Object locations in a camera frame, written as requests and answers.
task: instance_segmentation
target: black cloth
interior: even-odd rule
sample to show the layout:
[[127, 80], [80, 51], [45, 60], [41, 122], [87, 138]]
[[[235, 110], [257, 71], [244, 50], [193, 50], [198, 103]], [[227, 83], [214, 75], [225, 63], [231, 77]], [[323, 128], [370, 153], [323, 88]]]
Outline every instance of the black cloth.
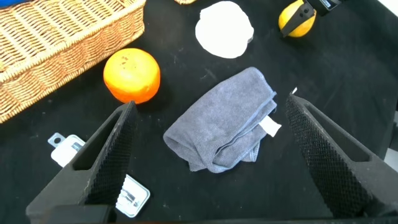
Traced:
[[[195, 38], [200, 10], [215, 2], [148, 0], [146, 31], [128, 45], [152, 54], [162, 72], [158, 94], [138, 106], [129, 174], [151, 198], [136, 219], [330, 217], [292, 139], [285, 99], [297, 86], [298, 96], [384, 156], [398, 98], [397, 18], [376, 0], [348, 1], [318, 17], [305, 37], [282, 39], [278, 16], [292, 1], [236, 0], [254, 38], [242, 57], [228, 60], [209, 54]], [[256, 163], [222, 174], [190, 172], [163, 133], [204, 93], [250, 66], [278, 93], [272, 118], [281, 130], [261, 142]], [[121, 104], [103, 83], [103, 67], [99, 63], [0, 125], [1, 223], [27, 223], [25, 207], [61, 169], [50, 157], [53, 133], [86, 141]], [[127, 217], [119, 214], [119, 220]]]

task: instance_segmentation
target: basket rim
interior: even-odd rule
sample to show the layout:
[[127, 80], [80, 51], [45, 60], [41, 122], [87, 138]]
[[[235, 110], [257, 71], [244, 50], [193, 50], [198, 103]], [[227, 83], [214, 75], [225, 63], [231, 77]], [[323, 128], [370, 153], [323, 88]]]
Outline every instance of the basket rim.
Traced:
[[63, 52], [64, 50], [69, 49], [80, 41], [86, 39], [87, 37], [91, 37], [98, 33], [101, 29], [111, 25], [117, 20], [120, 20], [124, 16], [143, 8], [145, 6], [146, 0], [134, 0], [134, 2], [124, 9], [120, 10], [112, 14], [111, 16], [105, 18], [102, 21], [97, 22], [90, 29], [83, 30], [78, 32], [77, 34], [69, 37], [66, 41], [63, 40], [61, 43], [57, 44], [51, 50], [45, 50], [43, 52], [39, 52], [37, 55], [26, 58], [20, 62], [17, 62], [13, 65], [10, 65], [5, 69], [4, 72], [0, 72], [0, 87], [2, 84], [6, 83], [8, 80], [17, 77], [18, 75], [23, 74], [27, 70], [33, 68], [34, 66], [38, 66], [41, 63], [45, 62], [47, 59], [52, 58], [53, 56]]

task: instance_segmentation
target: black object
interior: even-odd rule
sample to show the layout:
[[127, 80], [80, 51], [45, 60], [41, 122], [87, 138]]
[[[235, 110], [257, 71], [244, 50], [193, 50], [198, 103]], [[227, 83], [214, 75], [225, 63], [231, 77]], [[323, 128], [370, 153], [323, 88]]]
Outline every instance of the black object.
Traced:
[[398, 215], [398, 174], [308, 101], [290, 95], [290, 127], [334, 217]]
[[49, 210], [40, 224], [90, 224], [114, 222], [115, 213], [110, 205], [61, 205]]
[[[121, 175], [126, 174], [126, 165], [116, 166], [116, 158], [125, 162], [132, 148], [131, 135], [133, 134], [134, 113], [130, 104], [124, 109], [114, 129], [112, 120], [115, 120], [120, 108], [108, 118], [100, 129], [90, 138], [89, 142], [76, 155], [53, 181], [28, 206], [27, 213], [32, 221], [41, 219], [42, 223], [106, 223], [111, 215], [110, 208], [121, 190]], [[220, 220], [204, 221], [203, 223], [395, 223], [398, 222], [398, 174], [374, 155], [369, 149], [355, 140], [351, 135], [335, 124], [331, 119], [316, 109], [308, 101], [290, 94], [286, 102], [286, 115], [290, 127], [298, 142], [302, 154], [307, 162], [315, 184], [324, 198], [324, 201], [336, 218], [371, 217], [355, 220], [296, 220], [296, 221], [266, 221], [266, 220]], [[105, 133], [110, 136], [105, 142], [103, 150], [98, 156], [100, 166], [93, 174], [93, 181], [89, 179], [88, 191], [83, 194], [79, 205], [59, 206], [62, 200], [53, 202], [51, 194], [55, 183], [64, 181], [65, 174], [71, 174], [71, 167], [76, 167], [77, 161], [87, 160], [84, 152], [89, 151], [93, 142], [104, 139]], [[75, 188], [81, 195], [81, 189]], [[43, 214], [43, 204], [47, 202], [46, 215]]]
[[[60, 205], [108, 205], [114, 207], [126, 178], [133, 149], [136, 106], [122, 105], [101, 125], [77, 155], [26, 208], [31, 223], [38, 223]], [[88, 212], [61, 207], [53, 212]]]
[[298, 8], [281, 30], [283, 37], [288, 36], [300, 24], [314, 16], [315, 10], [320, 16], [324, 16], [341, 3], [340, 0], [304, 0], [304, 4]]

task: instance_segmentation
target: textured gripper pad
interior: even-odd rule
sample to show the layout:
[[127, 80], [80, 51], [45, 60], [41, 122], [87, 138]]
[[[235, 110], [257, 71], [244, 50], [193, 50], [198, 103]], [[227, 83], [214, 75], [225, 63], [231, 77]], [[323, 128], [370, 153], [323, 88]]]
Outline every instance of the textured gripper pad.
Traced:
[[[315, 119], [303, 102], [306, 102], [306, 106], [312, 105], [303, 99], [300, 99], [300, 102], [297, 100], [294, 96], [288, 97], [286, 115], [312, 179], [325, 203], [335, 217], [362, 215], [372, 196], [367, 193], [353, 170], [336, 150], [336, 144], [327, 140], [326, 131], [320, 125], [315, 125]], [[325, 116], [312, 107], [313, 111]]]

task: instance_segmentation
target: orange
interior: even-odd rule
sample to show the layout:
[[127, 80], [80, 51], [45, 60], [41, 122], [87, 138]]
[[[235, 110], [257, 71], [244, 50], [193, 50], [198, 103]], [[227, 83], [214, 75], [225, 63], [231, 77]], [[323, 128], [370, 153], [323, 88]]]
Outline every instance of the orange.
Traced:
[[[299, 9], [299, 7], [304, 4], [302, 0], [297, 0], [287, 6], [279, 16], [279, 28], [282, 30], [285, 27], [286, 23], [289, 19], [294, 15], [294, 13]], [[311, 17], [309, 20], [303, 22], [296, 29], [294, 29], [289, 36], [290, 37], [302, 37], [307, 34], [312, 28], [313, 23], [315, 22], [315, 16], [317, 12], [315, 11], [315, 15]]]
[[150, 100], [159, 89], [160, 68], [147, 52], [122, 49], [106, 62], [104, 82], [119, 101], [143, 103]]

